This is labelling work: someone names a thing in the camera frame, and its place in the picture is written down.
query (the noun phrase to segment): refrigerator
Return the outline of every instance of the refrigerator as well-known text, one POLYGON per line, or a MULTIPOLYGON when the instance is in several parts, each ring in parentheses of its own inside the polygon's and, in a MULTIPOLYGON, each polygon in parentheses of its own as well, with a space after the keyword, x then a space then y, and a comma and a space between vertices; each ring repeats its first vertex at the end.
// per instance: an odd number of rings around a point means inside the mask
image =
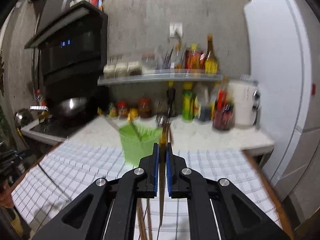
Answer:
POLYGON ((320 23, 305 0, 254 0, 244 14, 261 129, 275 141, 262 170, 283 200, 320 141, 320 23))

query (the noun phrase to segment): digital display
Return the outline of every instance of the digital display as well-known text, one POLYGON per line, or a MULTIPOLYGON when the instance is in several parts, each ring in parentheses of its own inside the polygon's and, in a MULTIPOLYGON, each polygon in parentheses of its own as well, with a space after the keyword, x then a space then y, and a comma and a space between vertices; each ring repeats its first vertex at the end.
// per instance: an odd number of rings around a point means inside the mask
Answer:
POLYGON ((65 47, 65 46, 67 46, 67 45, 70 45, 70 40, 62 41, 62 42, 60 43, 60 46, 61 46, 61 47, 65 47))

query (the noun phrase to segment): wall outlet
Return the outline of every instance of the wall outlet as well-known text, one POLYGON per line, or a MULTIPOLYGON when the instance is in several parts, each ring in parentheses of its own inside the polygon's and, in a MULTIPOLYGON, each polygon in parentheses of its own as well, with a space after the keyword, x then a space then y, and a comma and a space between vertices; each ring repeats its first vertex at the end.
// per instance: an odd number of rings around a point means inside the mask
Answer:
POLYGON ((170 23, 170 37, 174 38, 174 32, 177 31, 177 33, 180 35, 180 37, 183 37, 182 32, 182 23, 170 23))

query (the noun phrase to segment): white checkered tablecloth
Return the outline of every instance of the white checkered tablecloth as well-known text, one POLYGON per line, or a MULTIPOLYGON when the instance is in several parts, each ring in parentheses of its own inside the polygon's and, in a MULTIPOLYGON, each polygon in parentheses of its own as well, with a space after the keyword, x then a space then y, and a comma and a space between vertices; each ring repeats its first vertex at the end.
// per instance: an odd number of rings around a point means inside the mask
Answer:
MULTIPOLYGON (((281 227, 275 205, 265 191, 258 173, 251 167, 241 151, 178 152, 187 166, 208 179, 228 178, 263 212, 281 227)), ((64 142, 44 157, 40 165, 65 193, 75 199, 97 178, 120 178, 133 168, 125 162, 122 149, 92 147, 64 142)), ((43 227, 69 202, 52 182, 34 167, 12 192, 14 204, 34 231, 43 227)), ((146 211, 146 200, 142 200, 146 211)), ((150 199, 153 239, 159 227, 159 198, 150 199)), ((136 220, 134 239, 139 239, 136 220)), ((188 206, 186 199, 171 199, 165 194, 163 225, 158 239, 190 239, 188 206)))

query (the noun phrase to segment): hand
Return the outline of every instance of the hand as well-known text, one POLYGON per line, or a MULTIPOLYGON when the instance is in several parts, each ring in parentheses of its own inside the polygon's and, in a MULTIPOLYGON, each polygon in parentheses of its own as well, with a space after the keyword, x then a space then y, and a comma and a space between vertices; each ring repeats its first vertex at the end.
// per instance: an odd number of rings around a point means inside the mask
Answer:
POLYGON ((3 192, 0 193, 0 206, 4 206, 6 208, 13 208, 14 204, 11 197, 11 190, 7 181, 4 183, 3 188, 3 192))

